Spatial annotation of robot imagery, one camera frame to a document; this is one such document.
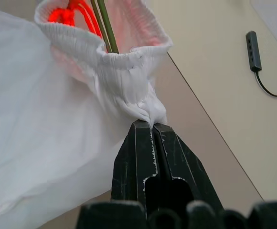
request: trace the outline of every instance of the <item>white fabric bag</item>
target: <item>white fabric bag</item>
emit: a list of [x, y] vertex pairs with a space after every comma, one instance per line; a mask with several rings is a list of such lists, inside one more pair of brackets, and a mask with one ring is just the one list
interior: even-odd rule
[[47, 23], [67, 0], [39, 5], [41, 30], [0, 12], [0, 229], [35, 229], [106, 192], [130, 124], [166, 122], [151, 73], [171, 41], [141, 0], [108, 2], [123, 54]]

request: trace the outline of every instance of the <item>black cable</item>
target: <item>black cable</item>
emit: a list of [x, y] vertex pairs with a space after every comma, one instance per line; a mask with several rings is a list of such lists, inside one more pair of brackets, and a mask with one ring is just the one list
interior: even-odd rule
[[265, 88], [265, 86], [263, 85], [262, 81], [260, 80], [260, 78], [258, 76], [258, 72], [256, 72], [255, 75], [256, 75], [256, 78], [257, 78], [257, 81], [258, 81], [259, 85], [264, 89], [264, 91], [267, 94], [269, 94], [269, 95], [271, 95], [273, 97], [277, 97], [277, 94], [272, 94], [270, 91], [267, 90], [267, 88]]

